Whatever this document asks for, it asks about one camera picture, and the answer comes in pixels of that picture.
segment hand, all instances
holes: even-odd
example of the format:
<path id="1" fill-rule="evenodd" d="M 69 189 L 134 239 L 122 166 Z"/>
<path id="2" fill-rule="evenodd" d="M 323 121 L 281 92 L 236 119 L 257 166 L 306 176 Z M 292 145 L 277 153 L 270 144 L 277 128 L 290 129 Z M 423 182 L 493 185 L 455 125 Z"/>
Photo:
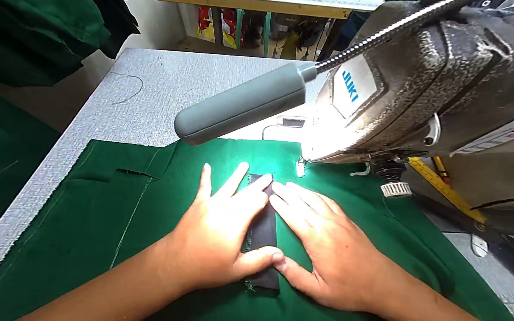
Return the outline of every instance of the hand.
<path id="1" fill-rule="evenodd" d="M 240 252 L 249 223 L 268 202 L 263 190 L 272 181 L 267 174 L 235 193 L 248 168 L 246 162 L 239 164 L 211 196 L 211 168 L 205 164 L 193 204 L 175 229 L 159 241 L 166 252 L 162 254 L 165 272 L 176 278 L 182 292 L 225 285 L 284 258 L 275 247 Z"/>
<path id="2" fill-rule="evenodd" d="M 477 321 L 380 253 L 332 199 L 294 183 L 273 190 L 271 205 L 312 261 L 312 273 L 287 257 L 274 261 L 293 287 L 322 305 L 390 321 Z"/>
<path id="3" fill-rule="evenodd" d="M 375 285 L 388 280 L 391 260 L 331 199 L 294 183 L 275 182 L 271 205 L 303 241 L 312 273 L 290 258 L 275 263 L 289 283 L 338 310 L 371 310 Z"/>

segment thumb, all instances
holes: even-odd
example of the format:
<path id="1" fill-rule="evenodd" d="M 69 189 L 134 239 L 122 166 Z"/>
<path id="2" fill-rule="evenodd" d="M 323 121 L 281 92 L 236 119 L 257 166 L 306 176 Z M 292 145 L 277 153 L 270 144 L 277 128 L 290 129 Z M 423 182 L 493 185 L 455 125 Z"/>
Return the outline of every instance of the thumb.
<path id="1" fill-rule="evenodd" d="M 283 274 L 291 286 L 312 298 L 317 297 L 320 292 L 319 280 L 294 260 L 284 257 L 283 260 L 275 261 L 273 266 Z"/>
<path id="2" fill-rule="evenodd" d="M 238 278 L 255 274 L 274 262 L 284 259 L 283 252 L 274 246 L 264 246 L 257 250 L 241 253 L 234 264 L 234 273 Z"/>

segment sewing machine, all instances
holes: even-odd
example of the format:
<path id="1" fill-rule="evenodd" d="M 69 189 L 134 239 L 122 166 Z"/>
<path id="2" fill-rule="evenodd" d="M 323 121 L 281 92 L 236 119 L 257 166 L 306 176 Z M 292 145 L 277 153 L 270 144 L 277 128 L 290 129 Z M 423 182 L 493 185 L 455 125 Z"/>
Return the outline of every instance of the sewing machine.
<path id="1" fill-rule="evenodd" d="M 350 48 L 182 110 L 176 133 L 204 143 L 299 106 L 305 82 L 330 70 L 299 134 L 297 171 L 304 162 L 365 162 L 384 179 L 385 196 L 397 197 L 411 194 L 400 181 L 408 157 L 512 151 L 514 1 L 468 3 L 386 2 Z"/>

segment finger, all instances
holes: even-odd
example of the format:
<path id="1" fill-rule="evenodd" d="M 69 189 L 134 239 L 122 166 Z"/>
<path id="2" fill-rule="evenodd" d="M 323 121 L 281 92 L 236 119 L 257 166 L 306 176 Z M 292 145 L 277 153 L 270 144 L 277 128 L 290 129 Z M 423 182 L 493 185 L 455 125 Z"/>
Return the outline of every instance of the finger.
<path id="1" fill-rule="evenodd" d="M 196 198 L 209 198 L 211 196 L 211 166 L 206 163 L 202 168 L 202 176 L 199 180 L 198 194 Z"/>
<path id="2" fill-rule="evenodd" d="M 302 215 L 294 213 L 291 207 L 277 195 L 271 195 L 269 202 L 296 236 L 303 240 L 309 235 L 311 225 L 305 221 Z"/>
<path id="3" fill-rule="evenodd" d="M 234 274 L 241 279 L 284 259 L 283 252 L 273 246 L 264 246 L 247 253 L 240 253 L 234 263 Z"/>
<path id="4" fill-rule="evenodd" d="M 303 216 L 311 226 L 319 226 L 323 223 L 324 219 L 320 215 L 283 184 L 273 182 L 273 191 L 289 205 L 293 213 Z"/>
<path id="5" fill-rule="evenodd" d="M 287 188 L 295 193 L 300 199 L 302 199 L 307 205 L 310 206 L 318 215 L 330 219 L 334 213 L 332 209 L 313 191 L 310 191 L 302 186 L 299 186 L 292 182 L 287 182 Z"/>
<path id="6" fill-rule="evenodd" d="M 338 216 L 344 216 L 344 217 L 347 217 L 346 216 L 346 213 L 344 213 L 344 211 L 342 210 L 342 208 L 340 208 L 340 206 L 338 206 L 338 204 L 336 204 L 335 201 L 333 201 L 332 199 L 324 196 L 323 194 L 321 193 L 316 193 L 316 192 L 313 192 L 315 194 L 317 194 L 321 199 L 323 199 L 323 201 L 325 201 L 325 203 L 331 208 L 332 212 Z"/>
<path id="7" fill-rule="evenodd" d="M 267 186 L 271 184 L 273 181 L 273 176 L 271 174 L 265 174 L 258 178 L 253 183 L 249 184 L 247 187 L 241 190 L 241 192 L 261 192 Z"/>
<path id="8" fill-rule="evenodd" d="M 273 263 L 273 266 L 283 274 L 294 288 L 310 297 L 316 297 L 320 292 L 319 280 L 309 271 L 288 257 Z"/>
<path id="9" fill-rule="evenodd" d="M 223 184 L 222 188 L 219 189 L 214 196 L 217 197 L 231 197 L 237 191 L 237 187 L 239 187 L 239 183 L 245 177 L 245 173 L 249 169 L 249 164 L 247 162 L 243 162 L 239 164 L 233 175 Z"/>

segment wall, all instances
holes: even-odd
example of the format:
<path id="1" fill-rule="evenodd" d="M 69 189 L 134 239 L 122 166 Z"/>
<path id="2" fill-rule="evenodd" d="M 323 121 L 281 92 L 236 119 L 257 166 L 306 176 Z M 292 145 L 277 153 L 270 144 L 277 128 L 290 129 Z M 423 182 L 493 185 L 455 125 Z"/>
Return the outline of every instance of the wall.
<path id="1" fill-rule="evenodd" d="M 141 34 L 131 35 L 124 48 L 172 49 L 185 36 L 178 4 L 156 0 L 125 0 Z M 13 88 L 0 84 L 0 95 L 63 131 L 83 106 L 114 60 L 97 51 L 82 61 L 84 67 L 53 87 Z"/>

